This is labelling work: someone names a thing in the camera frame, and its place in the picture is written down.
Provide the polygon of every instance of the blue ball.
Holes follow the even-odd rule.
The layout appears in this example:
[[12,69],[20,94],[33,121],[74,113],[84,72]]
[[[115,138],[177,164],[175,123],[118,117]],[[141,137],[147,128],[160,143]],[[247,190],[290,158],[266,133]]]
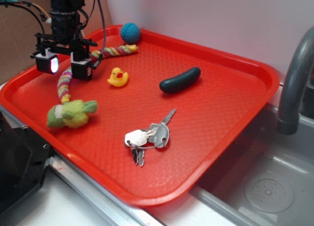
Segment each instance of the blue ball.
[[126,23],[120,30],[120,36],[127,44],[135,44],[141,37],[141,30],[134,23]]

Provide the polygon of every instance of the silver key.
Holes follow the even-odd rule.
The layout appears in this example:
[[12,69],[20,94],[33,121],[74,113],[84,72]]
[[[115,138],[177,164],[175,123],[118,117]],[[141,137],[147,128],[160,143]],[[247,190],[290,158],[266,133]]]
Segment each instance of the silver key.
[[124,143],[127,147],[130,147],[131,144],[136,146],[143,146],[147,143],[147,139],[155,134],[155,130],[134,130],[125,135]]
[[150,135],[155,134],[155,130],[134,130],[125,135],[124,143],[127,147],[131,148],[133,159],[135,164],[139,163],[139,166],[144,165],[144,149],[139,149],[147,143],[147,139]]
[[154,143],[156,147],[162,148],[167,145],[169,141],[169,128],[167,124],[175,112],[176,109],[173,109],[160,124],[151,124],[149,129],[155,130],[155,133],[150,135],[148,141]]

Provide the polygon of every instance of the rubber duck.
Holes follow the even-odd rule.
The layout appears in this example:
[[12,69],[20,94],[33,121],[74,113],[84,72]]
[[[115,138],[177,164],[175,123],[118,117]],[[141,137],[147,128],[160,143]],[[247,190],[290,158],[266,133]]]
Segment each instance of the rubber duck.
[[116,86],[121,87],[127,83],[129,79],[129,74],[127,72],[123,72],[120,68],[115,67],[112,69],[110,79],[108,79],[108,83]]

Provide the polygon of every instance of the cardboard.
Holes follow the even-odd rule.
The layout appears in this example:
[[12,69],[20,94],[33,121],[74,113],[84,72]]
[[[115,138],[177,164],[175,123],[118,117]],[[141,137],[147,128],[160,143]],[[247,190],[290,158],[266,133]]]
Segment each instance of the cardboard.
[[[41,6],[48,14],[50,0],[25,0]],[[102,1],[106,26],[112,25],[106,0]],[[85,0],[83,9],[89,15],[93,0]],[[45,32],[51,32],[51,25],[43,22]],[[98,5],[96,4],[93,15],[84,29],[87,35],[102,27],[102,21]],[[36,51],[35,33],[41,32],[36,19],[26,10],[0,5],[0,85],[28,69],[35,64],[35,60],[29,57]]]

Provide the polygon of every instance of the black cucumber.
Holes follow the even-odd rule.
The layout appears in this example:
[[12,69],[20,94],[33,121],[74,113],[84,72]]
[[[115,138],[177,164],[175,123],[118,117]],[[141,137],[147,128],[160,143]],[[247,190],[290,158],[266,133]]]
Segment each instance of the black cucumber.
[[200,75],[201,69],[198,67],[193,67],[183,72],[182,74],[161,81],[159,88],[165,93],[179,92],[195,83]]

